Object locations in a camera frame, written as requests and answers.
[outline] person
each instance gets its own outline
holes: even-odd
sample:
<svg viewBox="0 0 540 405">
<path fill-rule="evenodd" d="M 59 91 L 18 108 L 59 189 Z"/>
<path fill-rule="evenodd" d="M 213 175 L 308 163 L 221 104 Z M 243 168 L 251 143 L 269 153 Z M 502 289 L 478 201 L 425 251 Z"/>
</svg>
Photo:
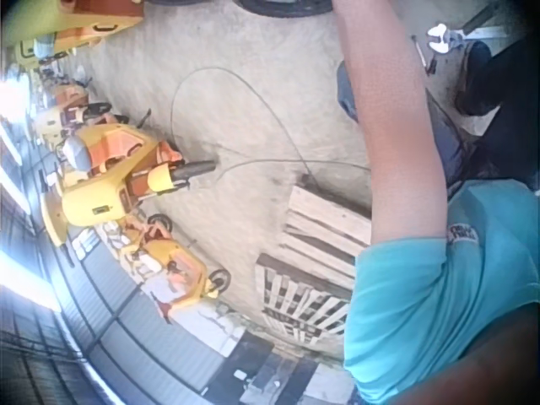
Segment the person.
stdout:
<svg viewBox="0 0 540 405">
<path fill-rule="evenodd" d="M 534 40 L 501 54 L 505 63 L 470 47 L 457 104 L 471 115 L 500 108 L 470 154 L 456 149 L 460 186 L 448 200 L 448 143 L 434 138 L 424 70 L 390 3 L 333 6 L 354 96 L 347 107 L 365 137 L 373 194 L 372 246 L 357 258 L 346 321 L 346 369 L 369 403 L 536 403 L 537 99 L 525 87 L 537 89 L 537 56 L 523 54 Z M 509 62 L 528 67 L 504 80 L 486 73 L 507 75 Z M 495 175 L 483 175 L 485 163 Z"/>
</svg>

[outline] jeans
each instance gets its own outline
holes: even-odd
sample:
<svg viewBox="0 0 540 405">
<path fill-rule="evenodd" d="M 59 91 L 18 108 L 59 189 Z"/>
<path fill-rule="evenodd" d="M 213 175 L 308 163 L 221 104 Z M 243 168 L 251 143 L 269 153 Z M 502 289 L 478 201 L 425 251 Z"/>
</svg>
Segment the jeans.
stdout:
<svg viewBox="0 0 540 405">
<path fill-rule="evenodd" d="M 512 178 L 537 190 L 538 40 L 529 36 L 491 58 L 468 80 L 461 108 L 471 116 L 499 110 L 475 143 L 472 166 L 494 165 L 499 178 Z"/>
<path fill-rule="evenodd" d="M 450 186 L 461 173 L 464 149 L 458 135 L 457 127 L 448 115 L 439 107 L 433 96 L 426 91 L 431 127 L 435 135 L 435 145 L 445 171 L 446 184 Z M 347 115 L 358 122 L 358 113 L 354 104 L 353 89 L 348 79 L 345 64 L 337 69 L 337 101 Z"/>
<path fill-rule="evenodd" d="M 428 107 L 435 144 L 448 185 L 456 180 L 479 178 L 486 167 L 489 176 L 512 178 L 537 190 L 538 186 L 538 41 L 529 36 L 492 57 L 467 80 L 461 109 L 471 116 L 499 110 L 485 134 L 467 157 L 456 126 L 428 93 Z M 358 114 L 347 71 L 337 70 L 337 98 L 355 121 Z"/>
</svg>

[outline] dusty floor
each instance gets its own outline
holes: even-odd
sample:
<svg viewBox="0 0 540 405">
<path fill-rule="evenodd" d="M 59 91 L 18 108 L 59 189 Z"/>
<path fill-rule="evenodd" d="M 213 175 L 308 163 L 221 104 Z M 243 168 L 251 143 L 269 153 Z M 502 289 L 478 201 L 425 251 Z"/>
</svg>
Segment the dusty floor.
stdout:
<svg viewBox="0 0 540 405">
<path fill-rule="evenodd" d="M 455 26 L 485 0 L 398 2 L 411 35 L 424 38 L 436 22 Z M 170 215 L 200 249 L 233 273 L 224 300 L 262 324 L 253 266 L 277 243 L 301 163 L 252 159 L 336 160 L 368 166 L 357 126 L 336 102 L 335 72 L 343 59 L 333 15 L 268 19 L 230 0 L 184 8 L 148 4 L 143 23 L 64 62 L 82 65 L 97 98 L 136 121 L 151 108 L 145 129 L 177 142 L 188 159 L 217 159 L 218 170 L 145 208 Z M 448 106 L 459 51 L 439 61 L 428 86 Z M 449 108 L 452 117 L 459 116 Z M 465 122 L 482 132 L 484 121 Z M 309 163 L 323 189 L 370 205 L 370 173 L 345 165 Z M 334 355 L 339 356 L 340 348 Z"/>
</svg>

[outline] yellow machine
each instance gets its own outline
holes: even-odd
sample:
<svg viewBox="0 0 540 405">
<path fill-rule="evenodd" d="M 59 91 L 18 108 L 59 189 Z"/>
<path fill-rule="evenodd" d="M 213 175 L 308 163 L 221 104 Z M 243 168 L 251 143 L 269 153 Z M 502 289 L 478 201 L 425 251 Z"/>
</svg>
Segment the yellow machine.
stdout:
<svg viewBox="0 0 540 405">
<path fill-rule="evenodd" d="M 154 300 L 168 321 L 168 315 L 189 305 L 197 303 L 201 298 L 218 298 L 230 285 L 230 273 L 219 269 L 208 275 L 206 265 L 194 256 L 189 250 L 175 241 L 171 235 L 172 221 L 163 214 L 155 214 L 148 218 L 148 225 L 144 226 L 135 217 L 118 221 L 122 233 L 131 243 L 121 249 L 121 255 L 130 255 L 132 259 L 139 260 L 143 255 L 150 256 L 160 266 L 160 272 L 166 272 L 167 277 L 174 273 L 190 273 L 195 279 L 192 287 L 181 300 L 164 303 Z"/>
<path fill-rule="evenodd" d="M 36 136 L 45 146 L 55 151 L 76 127 L 89 118 L 111 109 L 109 103 L 89 105 L 89 95 L 85 88 L 76 84 L 59 85 L 50 92 L 43 92 L 40 105 L 45 109 L 37 112 L 33 126 Z"/>
<path fill-rule="evenodd" d="M 30 69 L 142 20 L 141 0 L 20 0 L 3 16 L 2 40 L 8 59 Z M 51 41 L 50 55 L 35 56 L 37 41 Z"/>
<path fill-rule="evenodd" d="M 103 116 L 110 109 L 109 103 L 88 104 L 87 95 L 74 94 L 72 99 L 39 111 L 34 119 L 34 129 L 41 142 L 60 155 L 67 137 L 72 136 L 89 120 Z"/>
<path fill-rule="evenodd" d="M 88 179 L 41 196 L 45 227 L 56 246 L 64 244 L 69 224 L 86 227 L 121 219 L 144 199 L 188 187 L 191 177 L 216 168 L 213 161 L 185 163 L 166 141 L 128 125 L 84 127 L 71 141 L 80 142 L 81 150 L 70 164 Z"/>
</svg>

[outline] cable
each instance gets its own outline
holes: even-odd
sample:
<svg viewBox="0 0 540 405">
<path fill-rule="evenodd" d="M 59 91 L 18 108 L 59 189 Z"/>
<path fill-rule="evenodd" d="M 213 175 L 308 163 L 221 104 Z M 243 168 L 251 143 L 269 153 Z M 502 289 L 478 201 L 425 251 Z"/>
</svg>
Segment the cable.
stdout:
<svg viewBox="0 0 540 405">
<path fill-rule="evenodd" d="M 242 166 L 252 165 L 255 163 L 321 163 L 324 165 L 342 165 L 342 166 L 350 166 L 354 167 L 356 169 L 361 169 L 364 171 L 371 172 L 371 169 L 369 167 L 365 167 L 362 165 L 356 165 L 354 163 L 349 162 L 340 162 L 339 160 L 313 160 L 313 159 L 253 159 L 253 160 L 247 160 L 246 162 L 239 163 L 237 165 L 232 165 L 228 167 L 227 169 L 223 170 L 218 178 L 216 179 L 216 184 L 230 171 L 234 169 L 238 169 Z"/>
<path fill-rule="evenodd" d="M 175 111 L 175 103 L 176 103 L 176 98 L 178 96 L 178 93 L 180 92 L 180 89 L 182 87 L 182 85 L 191 77 L 191 76 L 194 76 L 195 74 L 197 73 L 200 73 L 200 72 L 205 72 L 205 71 L 212 71 L 212 70 L 217 70 L 217 71 L 221 71 L 221 72 L 226 72 L 228 74 L 230 74 L 231 76 L 237 78 L 238 80 L 240 80 L 261 102 L 262 104 L 267 107 L 268 111 L 270 112 L 270 114 L 273 116 L 273 118 L 276 120 L 276 123 L 281 127 L 281 129 L 283 130 L 283 134 L 285 135 L 285 137 L 289 140 L 289 143 L 291 144 L 291 146 L 294 148 L 294 151 L 296 152 L 296 154 L 298 154 L 299 156 L 299 159 L 252 159 L 252 160 L 247 160 L 245 162 L 242 162 L 242 163 L 239 163 L 237 165 L 232 165 L 230 167 L 228 167 L 227 169 L 223 170 L 215 184 L 217 184 L 227 173 L 229 173 L 230 171 L 232 170 L 235 170 L 235 169 L 238 169 L 240 167 L 243 167 L 243 166 L 247 166 L 247 165 L 253 165 L 253 164 L 257 164 L 257 163 L 301 163 L 304 165 L 305 167 L 305 170 L 307 172 L 307 174 L 311 177 L 311 179 L 313 180 L 315 186 L 317 188 L 320 189 L 319 187 L 319 184 L 317 183 L 317 180 L 315 178 L 315 176 L 313 175 L 313 172 L 311 171 L 310 167 L 308 166 L 308 163 L 314 163 L 314 164 L 327 164 L 327 165 L 345 165 L 345 166 L 350 166 L 350 167 L 355 167 L 357 169 L 361 169 L 361 170 L 365 170 L 365 171 L 370 171 L 370 169 L 368 167 L 364 167 L 362 165 L 356 165 L 356 164 L 353 164 L 353 163 L 347 163 L 347 162 L 340 162 L 340 161 L 337 161 L 337 160 L 313 160 L 313 159 L 304 159 L 304 157 L 302 156 L 302 154 L 300 153 L 300 150 L 298 149 L 298 147 L 296 146 L 296 143 L 294 142 L 293 138 L 291 137 L 290 133 L 289 133 L 289 130 L 287 129 L 287 127 L 283 124 L 283 122 L 279 119 L 278 115 L 275 113 L 275 111 L 273 110 L 273 108 L 267 103 L 266 100 L 264 100 L 264 98 L 253 88 L 253 86 L 251 86 L 244 78 L 242 78 L 238 73 L 235 73 L 233 72 L 232 70 L 226 68 L 226 67 L 219 67 L 219 66 L 211 66 L 211 67 L 200 67 L 199 69 L 195 69 L 193 70 L 192 72 L 188 73 L 187 76 L 185 76 L 177 85 L 176 85 L 176 89 L 175 89 L 175 93 L 173 95 L 173 99 L 172 99 L 172 102 L 170 103 L 170 135 L 173 137 L 174 139 L 174 136 L 175 136 L 175 133 L 174 133 L 174 128 L 173 128 L 173 114 L 174 114 L 174 111 Z"/>
</svg>

